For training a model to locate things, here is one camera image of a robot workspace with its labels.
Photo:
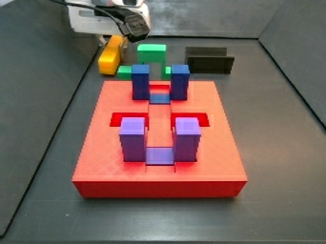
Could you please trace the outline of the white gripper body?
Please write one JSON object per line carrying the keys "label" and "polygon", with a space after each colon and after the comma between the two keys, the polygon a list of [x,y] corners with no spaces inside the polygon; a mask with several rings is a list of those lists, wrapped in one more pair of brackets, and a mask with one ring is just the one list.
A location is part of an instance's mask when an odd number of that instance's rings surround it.
{"label": "white gripper body", "polygon": [[68,3],[83,5],[68,6],[68,19],[71,28],[76,32],[120,35],[121,32],[115,21],[100,11],[87,9],[87,6],[107,10],[120,21],[124,18],[123,9],[139,13],[149,24],[149,8],[145,0],[67,0]]}

